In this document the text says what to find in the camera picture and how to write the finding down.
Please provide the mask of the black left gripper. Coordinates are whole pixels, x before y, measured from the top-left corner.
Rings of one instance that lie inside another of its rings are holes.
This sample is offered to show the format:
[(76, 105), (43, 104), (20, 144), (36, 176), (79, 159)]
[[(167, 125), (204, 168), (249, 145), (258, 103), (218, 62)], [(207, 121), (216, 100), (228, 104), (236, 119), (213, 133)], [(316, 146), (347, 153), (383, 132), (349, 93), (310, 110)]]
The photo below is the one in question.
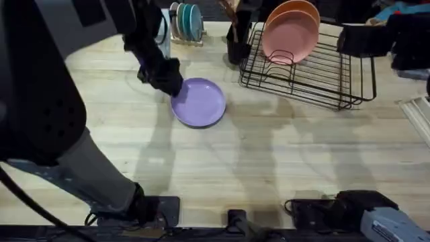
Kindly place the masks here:
[(140, 63), (140, 76), (155, 89), (177, 97), (183, 87), (180, 62), (166, 57), (159, 48), (168, 41), (168, 18), (152, 1), (130, 1), (133, 22), (122, 33), (124, 50), (131, 52)]

